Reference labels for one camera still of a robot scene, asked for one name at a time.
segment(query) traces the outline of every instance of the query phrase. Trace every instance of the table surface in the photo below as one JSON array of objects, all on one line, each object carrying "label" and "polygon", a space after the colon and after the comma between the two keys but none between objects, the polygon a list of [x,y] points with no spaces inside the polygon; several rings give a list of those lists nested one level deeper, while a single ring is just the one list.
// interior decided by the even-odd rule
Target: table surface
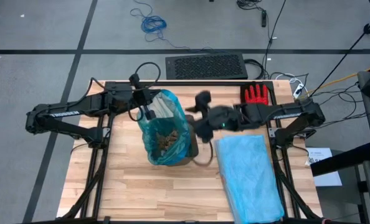
[{"label": "table surface", "polygon": [[[293,102],[288,81],[278,80],[273,81],[273,84],[278,104]],[[211,92],[211,106],[240,103],[239,86],[156,86],[155,88],[172,91],[178,97],[183,108],[194,106],[194,97],[202,90]],[[100,91],[102,89],[99,86],[93,85],[89,94]],[[135,117],[137,110],[133,110],[131,113]],[[291,121],[293,119],[283,119],[282,126],[290,124]],[[86,128],[95,127],[97,119],[81,116],[79,125]],[[264,135],[268,154],[271,155],[266,126],[238,133],[216,131],[214,139],[220,139],[230,134]],[[215,151],[214,159],[209,167],[198,167],[193,162],[178,167],[154,166],[147,159],[141,136],[138,124],[131,121],[127,113],[115,118],[111,132],[99,220],[103,219],[104,216],[110,216],[112,220],[233,220],[222,188]],[[75,141],[74,146],[84,142],[84,140]],[[294,145],[305,147],[304,141],[301,139],[295,139]],[[195,160],[207,162],[210,157],[209,145],[202,144],[201,140],[198,139],[198,146],[199,155]],[[91,152],[91,149],[84,146],[77,148],[72,153],[57,213],[58,217],[68,212],[83,192]],[[305,165],[306,152],[289,148],[288,156],[297,192],[317,215],[322,216],[311,169]],[[278,151],[278,157],[282,157],[280,151]],[[292,217],[290,196],[286,188],[284,186],[283,188],[287,210],[289,216]],[[90,196],[88,216],[92,212],[94,195],[95,189]]]}]

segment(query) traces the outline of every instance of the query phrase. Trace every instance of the blue cable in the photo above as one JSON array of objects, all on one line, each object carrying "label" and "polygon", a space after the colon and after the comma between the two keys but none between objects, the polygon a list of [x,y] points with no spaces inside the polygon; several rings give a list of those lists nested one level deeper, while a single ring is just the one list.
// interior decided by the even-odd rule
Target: blue cable
[{"label": "blue cable", "polygon": [[[200,50],[191,50],[191,48],[187,47],[187,46],[181,46],[181,47],[175,46],[168,39],[164,38],[163,30],[165,28],[167,28],[167,22],[164,19],[162,19],[160,16],[151,16],[152,13],[153,13],[153,8],[152,8],[151,5],[149,5],[147,3],[144,3],[144,2],[138,2],[137,0],[133,0],[133,1],[138,3],[138,4],[144,4],[144,5],[150,7],[150,12],[149,12],[148,15],[144,15],[140,8],[134,8],[134,9],[130,10],[131,16],[142,17],[141,30],[145,33],[145,41],[153,42],[153,41],[158,40],[158,39],[163,40],[163,41],[166,41],[167,43],[169,43],[172,47],[174,47],[176,49],[188,49],[192,53],[198,53],[198,52],[201,52],[201,51],[207,50],[207,49],[213,50],[214,53],[219,53],[219,52],[227,53],[227,51],[214,50],[211,47],[203,47]],[[148,34],[149,35],[150,34],[155,35],[156,37],[154,39],[148,40],[148,38],[147,38]]]}]

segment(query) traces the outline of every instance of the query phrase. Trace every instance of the folded blue cloth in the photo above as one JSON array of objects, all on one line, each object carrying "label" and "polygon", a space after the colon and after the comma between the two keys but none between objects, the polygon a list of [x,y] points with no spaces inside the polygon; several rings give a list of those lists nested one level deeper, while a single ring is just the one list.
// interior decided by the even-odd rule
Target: folded blue cloth
[{"label": "folded blue cloth", "polygon": [[264,136],[228,136],[217,158],[235,223],[270,223],[283,214]]}]

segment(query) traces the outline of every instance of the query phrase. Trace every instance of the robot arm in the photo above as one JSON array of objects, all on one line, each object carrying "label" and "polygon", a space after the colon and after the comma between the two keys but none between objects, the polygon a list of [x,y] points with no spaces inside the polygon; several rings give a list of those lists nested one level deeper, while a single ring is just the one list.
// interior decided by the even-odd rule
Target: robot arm
[{"label": "robot arm", "polygon": [[101,127],[83,128],[63,122],[61,118],[82,114],[89,117],[122,114],[140,106],[148,119],[154,118],[153,111],[148,110],[147,105],[160,90],[149,90],[140,85],[137,74],[132,75],[130,81],[135,86],[135,91],[128,83],[106,82],[103,92],[83,96],[78,101],[39,104],[27,113],[26,130],[32,134],[53,131],[75,139],[83,138],[90,147],[104,148],[107,143],[106,130]]},{"label": "robot arm", "polygon": [[286,146],[298,132],[309,126],[316,127],[325,122],[319,105],[311,99],[273,106],[245,103],[233,107],[216,106],[213,108],[208,106],[211,101],[211,95],[208,91],[198,94],[195,99],[195,107],[186,110],[202,113],[202,119],[195,121],[192,125],[195,133],[202,138],[203,142],[209,142],[213,138],[215,130],[257,129],[270,120],[297,117],[287,128],[275,131],[276,145]]}]

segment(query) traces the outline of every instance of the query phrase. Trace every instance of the bag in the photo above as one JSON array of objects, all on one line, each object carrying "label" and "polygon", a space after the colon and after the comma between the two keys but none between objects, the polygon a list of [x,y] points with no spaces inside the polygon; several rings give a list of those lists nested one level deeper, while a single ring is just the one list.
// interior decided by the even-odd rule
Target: bag
[{"label": "bag", "polygon": [[138,121],[148,160],[153,165],[173,165],[181,161],[191,145],[191,134],[178,98],[168,90],[161,90],[148,108],[156,117],[147,120],[143,116]]},{"label": "bag", "polygon": [[217,141],[221,178],[235,223],[271,223],[283,215],[264,136]]}]

